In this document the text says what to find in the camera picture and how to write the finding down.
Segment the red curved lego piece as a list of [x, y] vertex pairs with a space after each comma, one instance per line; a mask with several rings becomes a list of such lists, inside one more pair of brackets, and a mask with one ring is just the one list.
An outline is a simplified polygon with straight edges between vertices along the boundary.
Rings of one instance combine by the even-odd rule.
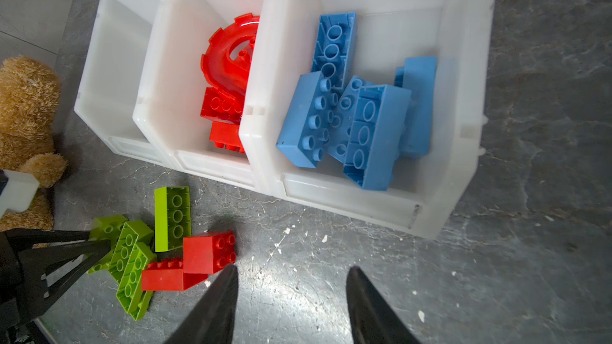
[[219, 28], [202, 54], [201, 70], [208, 84], [229, 97], [243, 98], [248, 84], [259, 16], [243, 14], [226, 28]]

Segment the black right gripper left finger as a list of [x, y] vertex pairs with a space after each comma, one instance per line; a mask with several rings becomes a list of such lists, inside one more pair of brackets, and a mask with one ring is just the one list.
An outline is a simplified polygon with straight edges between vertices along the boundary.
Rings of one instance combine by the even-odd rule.
[[228, 264], [165, 343], [231, 343], [238, 289], [237, 267]]

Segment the blue lego brick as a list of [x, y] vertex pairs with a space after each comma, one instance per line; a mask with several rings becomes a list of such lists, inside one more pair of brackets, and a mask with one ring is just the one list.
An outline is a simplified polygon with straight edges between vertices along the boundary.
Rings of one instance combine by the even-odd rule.
[[436, 57], [407, 58], [395, 71], [395, 85], [411, 91], [400, 154], [418, 159], [429, 154], [433, 123]]
[[342, 95], [352, 76], [357, 19], [355, 12], [322, 14], [312, 58], [312, 72], [321, 71], [331, 90]]
[[295, 167], [315, 168], [323, 159], [338, 100], [321, 71], [300, 77], [277, 140], [277, 149]]
[[363, 190], [386, 191], [400, 154], [411, 90], [354, 76], [334, 110], [325, 151]]

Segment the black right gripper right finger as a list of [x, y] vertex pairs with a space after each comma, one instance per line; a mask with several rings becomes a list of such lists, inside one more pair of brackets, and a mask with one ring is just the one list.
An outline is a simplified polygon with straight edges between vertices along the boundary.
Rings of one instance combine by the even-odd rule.
[[346, 293], [354, 343], [420, 343], [358, 266], [347, 274]]

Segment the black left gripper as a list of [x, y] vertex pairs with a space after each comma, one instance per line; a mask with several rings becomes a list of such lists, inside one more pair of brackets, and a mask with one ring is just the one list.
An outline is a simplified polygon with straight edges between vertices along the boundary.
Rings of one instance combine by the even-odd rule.
[[[38, 187], [33, 175], [2, 170], [1, 214], [28, 210]], [[88, 239], [89, 231], [11, 229], [1, 234], [3, 330], [44, 315], [109, 253], [109, 240]], [[33, 248], [41, 244], [48, 245]]]

